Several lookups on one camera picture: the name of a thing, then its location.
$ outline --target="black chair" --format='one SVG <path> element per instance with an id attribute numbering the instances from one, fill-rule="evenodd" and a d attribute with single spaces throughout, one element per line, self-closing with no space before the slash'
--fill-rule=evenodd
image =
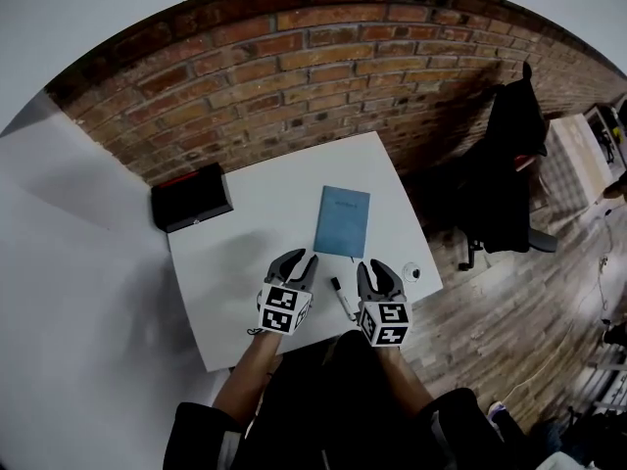
<path id="1" fill-rule="evenodd" d="M 519 155 L 547 153 L 546 125 L 530 78 L 525 63 L 523 78 L 498 90 L 485 137 L 460 159 L 456 217 L 468 242 L 468 262 L 459 264 L 461 270 L 472 268 L 474 253 L 483 249 L 557 249 L 557 238 L 531 227 L 527 173 L 514 165 Z"/>

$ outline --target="blue notebook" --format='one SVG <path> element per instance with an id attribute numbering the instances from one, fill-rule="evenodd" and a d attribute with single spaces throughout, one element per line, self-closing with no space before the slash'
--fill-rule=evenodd
<path id="1" fill-rule="evenodd" d="M 313 250 L 318 253 L 363 258 L 370 194 L 325 186 Z"/>

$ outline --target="wood surface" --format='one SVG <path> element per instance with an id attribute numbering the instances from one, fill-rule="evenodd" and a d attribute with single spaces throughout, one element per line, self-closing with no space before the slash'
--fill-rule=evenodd
<path id="1" fill-rule="evenodd" d="M 601 199 L 562 227 L 555 254 L 479 252 L 468 272 L 458 270 L 467 260 L 460 231 L 428 238 L 444 289 L 414 305 L 403 354 L 432 395 L 468 387 L 487 409 L 536 375 L 507 398 L 514 419 L 528 430 L 541 418 L 563 415 L 570 387 L 597 348 L 601 318 L 616 313 L 623 298 L 624 204 Z M 614 210 L 604 217 L 608 209 Z M 540 229 L 550 221 L 549 206 L 532 213 Z"/>

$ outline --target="sleeve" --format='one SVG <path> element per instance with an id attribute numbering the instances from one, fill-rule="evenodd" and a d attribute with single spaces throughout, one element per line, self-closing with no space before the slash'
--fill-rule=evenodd
<path id="1" fill-rule="evenodd" d="M 164 470 L 228 469 L 242 428 L 228 414 L 198 403 L 176 410 L 164 457 Z"/>

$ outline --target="pen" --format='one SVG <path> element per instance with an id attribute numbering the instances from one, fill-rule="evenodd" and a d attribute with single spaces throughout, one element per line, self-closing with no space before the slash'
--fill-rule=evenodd
<path id="1" fill-rule="evenodd" d="M 355 321 L 356 320 L 355 315 L 351 311 L 351 306 L 349 305 L 349 301 L 344 295 L 344 292 L 342 291 L 342 286 L 340 285 L 340 281 L 337 279 L 337 277 L 333 277 L 331 279 L 331 284 L 333 284 L 333 289 L 335 289 L 335 294 L 337 295 L 337 299 L 340 300 L 340 304 L 342 305 L 342 308 L 344 309 L 344 311 L 346 311 L 346 314 L 349 317 L 349 320 Z"/>

